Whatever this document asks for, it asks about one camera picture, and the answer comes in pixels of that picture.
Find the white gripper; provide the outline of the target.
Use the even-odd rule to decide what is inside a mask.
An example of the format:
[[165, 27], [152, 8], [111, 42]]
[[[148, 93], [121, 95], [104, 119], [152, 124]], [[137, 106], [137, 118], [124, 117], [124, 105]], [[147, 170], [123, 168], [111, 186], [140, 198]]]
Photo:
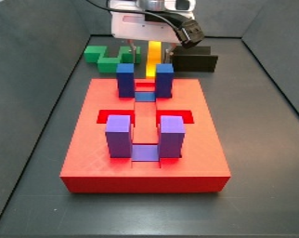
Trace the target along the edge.
[[173, 50], [179, 39], [172, 27], [159, 18], [145, 15], [144, 12], [159, 14], [164, 18], [171, 13], [183, 15], [183, 19], [169, 20], [180, 26], [185, 19], [195, 18], [196, 0], [109, 0], [112, 9], [140, 11], [140, 14], [112, 12], [112, 34], [116, 38], [128, 39], [132, 63], [137, 63], [137, 47], [133, 40], [168, 42], [164, 63], [171, 63]]

